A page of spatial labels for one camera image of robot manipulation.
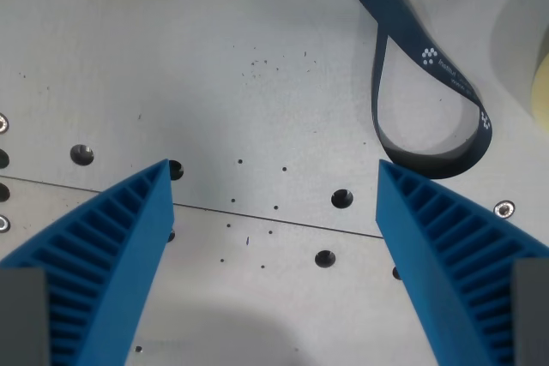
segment tape roll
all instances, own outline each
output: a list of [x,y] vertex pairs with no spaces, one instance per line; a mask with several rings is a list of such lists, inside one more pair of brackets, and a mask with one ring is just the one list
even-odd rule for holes
[[539,126],[549,132],[549,55],[543,59],[535,73],[532,85],[532,115]]

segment metal table surface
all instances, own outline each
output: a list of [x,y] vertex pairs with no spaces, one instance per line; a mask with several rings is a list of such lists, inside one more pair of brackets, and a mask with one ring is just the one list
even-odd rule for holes
[[[549,0],[408,1],[480,92],[494,130],[486,156],[441,183],[488,208],[512,200],[511,222],[549,242],[549,140],[528,109],[549,51]],[[374,238],[385,158],[370,114],[377,24],[357,0],[0,7],[0,148],[10,156],[0,175],[12,192],[0,204],[12,223],[3,255],[89,190],[159,159],[183,165],[176,240],[129,364],[435,364]],[[457,146],[478,116],[390,41],[380,99],[385,133],[419,153]],[[75,144],[94,150],[91,165],[71,161]],[[337,189],[353,193],[350,207],[332,206]],[[330,269],[314,264],[322,249],[336,254]]]

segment blue object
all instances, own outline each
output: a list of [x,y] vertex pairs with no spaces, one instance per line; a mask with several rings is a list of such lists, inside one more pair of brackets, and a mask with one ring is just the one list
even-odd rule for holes
[[124,364],[172,231],[168,160],[124,180],[24,243],[0,267],[42,267],[51,364]]
[[513,364],[513,261],[549,248],[491,211],[381,161],[377,224],[440,366]]
[[[473,167],[484,156],[492,140],[492,122],[473,87],[435,45],[403,0],[360,2],[377,21],[376,52],[371,75],[371,116],[383,150],[393,162],[431,179],[453,177]],[[377,101],[389,36],[426,73],[478,106],[477,130],[468,139],[465,147],[438,155],[417,154],[395,147],[395,144],[383,134],[377,118]]]

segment dark blue lanyard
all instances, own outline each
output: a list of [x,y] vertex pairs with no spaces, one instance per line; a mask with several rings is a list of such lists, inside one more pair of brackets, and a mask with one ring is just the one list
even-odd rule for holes
[[[389,158],[431,179],[453,177],[473,167],[484,156],[492,140],[492,123],[473,87],[427,36],[402,0],[360,0],[377,21],[377,44],[371,75],[371,116],[374,129]],[[424,71],[479,107],[479,124],[466,143],[447,153],[424,155],[394,148],[377,120],[377,99],[383,72],[387,39],[397,45]]]

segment yellow object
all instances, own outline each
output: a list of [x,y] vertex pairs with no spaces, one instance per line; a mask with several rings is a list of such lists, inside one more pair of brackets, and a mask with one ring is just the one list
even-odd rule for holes
[[549,55],[543,59],[532,85],[532,115],[549,132]]

